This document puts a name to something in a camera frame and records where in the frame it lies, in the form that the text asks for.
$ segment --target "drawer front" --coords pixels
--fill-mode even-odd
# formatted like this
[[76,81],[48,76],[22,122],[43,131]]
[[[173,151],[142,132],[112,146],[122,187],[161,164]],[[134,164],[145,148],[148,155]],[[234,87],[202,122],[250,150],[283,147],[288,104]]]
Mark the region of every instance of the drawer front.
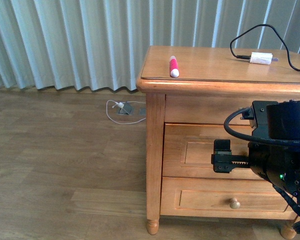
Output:
[[[238,132],[251,135],[249,126],[234,126]],[[165,125],[163,169],[164,177],[255,179],[261,180],[249,168],[233,169],[230,173],[215,173],[211,164],[215,139],[230,139],[233,155],[248,155],[248,142],[229,135],[222,125]]]
[[[223,124],[239,108],[250,107],[253,101],[300,100],[296,96],[189,96],[166,95],[166,123]],[[249,121],[236,117],[232,124],[248,125]]]
[[[231,199],[240,207],[232,209]],[[296,214],[266,181],[164,177],[162,215],[293,219]]]

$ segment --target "curtain fold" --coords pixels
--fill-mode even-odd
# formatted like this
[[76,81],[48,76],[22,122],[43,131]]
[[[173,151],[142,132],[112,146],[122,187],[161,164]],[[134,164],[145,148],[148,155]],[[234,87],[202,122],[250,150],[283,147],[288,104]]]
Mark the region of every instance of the curtain fold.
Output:
[[[221,47],[273,25],[300,53],[300,0],[0,0],[0,87],[127,87],[150,45]],[[256,29],[236,48],[281,49]]]

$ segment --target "red marker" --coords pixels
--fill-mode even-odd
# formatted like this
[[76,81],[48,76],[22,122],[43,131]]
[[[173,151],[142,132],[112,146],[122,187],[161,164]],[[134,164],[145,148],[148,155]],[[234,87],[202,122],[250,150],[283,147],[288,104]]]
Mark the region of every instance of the red marker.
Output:
[[170,76],[173,78],[179,77],[179,68],[178,68],[176,57],[171,56],[169,61],[170,61]]

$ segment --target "black cable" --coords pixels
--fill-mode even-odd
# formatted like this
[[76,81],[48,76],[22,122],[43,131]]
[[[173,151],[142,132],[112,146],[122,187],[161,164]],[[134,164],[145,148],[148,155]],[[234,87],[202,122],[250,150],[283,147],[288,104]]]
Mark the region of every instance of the black cable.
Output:
[[272,186],[284,198],[284,200],[292,208],[292,210],[300,217],[300,207],[298,206],[298,204],[296,204],[296,202],[281,188],[277,187],[276,185]]
[[249,30],[245,31],[244,33],[242,33],[241,35],[237,36],[235,39],[233,39],[231,42],[230,42],[230,50],[231,50],[231,53],[232,55],[237,58],[237,59],[245,59],[245,60],[249,60],[250,59],[250,56],[248,55],[235,55],[234,51],[233,51],[233,48],[232,48],[232,43],[234,41],[236,41],[237,39],[241,38],[243,35],[247,34],[248,32],[252,31],[253,29],[257,28],[257,27],[269,27],[271,28],[274,33],[277,35],[277,37],[280,39],[280,41],[283,43],[284,47],[285,47],[285,50],[286,50],[286,53],[287,53],[287,58],[288,58],[288,63],[290,65],[291,68],[293,68],[294,70],[300,72],[300,69],[299,68],[296,68],[295,66],[292,65],[291,63],[291,60],[290,60],[290,52],[289,52],[289,49],[288,49],[288,46],[286,45],[285,41],[282,39],[282,37],[279,35],[279,33],[277,32],[277,30],[275,29],[275,27],[273,27],[272,25],[270,24],[258,24],[252,28],[250,28]]
[[246,135],[231,129],[229,126],[230,121],[234,119],[236,116],[238,116],[239,114],[248,112],[249,110],[250,107],[246,107],[243,109],[239,109],[238,111],[235,111],[234,113],[230,114],[223,123],[223,127],[225,131],[228,134],[238,139],[246,140],[248,142],[255,142],[259,144],[274,145],[274,146],[300,147],[300,140],[280,140],[280,139],[256,137],[256,136]]

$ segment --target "turned wooden leg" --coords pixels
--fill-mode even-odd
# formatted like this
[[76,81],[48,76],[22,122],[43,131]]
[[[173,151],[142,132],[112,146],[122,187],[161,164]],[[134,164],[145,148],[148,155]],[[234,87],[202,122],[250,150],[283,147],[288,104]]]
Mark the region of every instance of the turned wooden leg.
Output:
[[159,220],[149,220],[146,224],[146,229],[148,230],[148,233],[151,235],[155,235],[158,232],[159,229]]
[[297,233],[293,229],[293,224],[295,222],[298,222],[300,218],[297,216],[294,220],[287,220],[284,224],[284,226],[281,228],[280,234],[284,239],[291,240],[293,239]]

